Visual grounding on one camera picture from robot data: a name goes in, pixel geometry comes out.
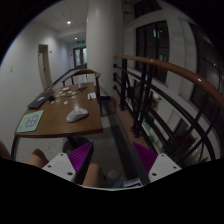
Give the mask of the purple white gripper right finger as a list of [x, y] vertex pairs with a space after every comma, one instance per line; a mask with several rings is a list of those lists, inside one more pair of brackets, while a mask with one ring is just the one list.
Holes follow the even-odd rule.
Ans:
[[155, 182], [180, 170], [166, 154], [156, 154], [138, 143], [133, 143], [132, 156], [142, 182]]

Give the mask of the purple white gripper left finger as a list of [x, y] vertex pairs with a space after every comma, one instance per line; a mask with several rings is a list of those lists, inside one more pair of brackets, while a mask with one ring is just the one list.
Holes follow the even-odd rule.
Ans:
[[87, 173], [94, 152], [93, 143], [89, 142], [70, 153], [59, 153], [43, 170], [73, 183], [82, 183]]

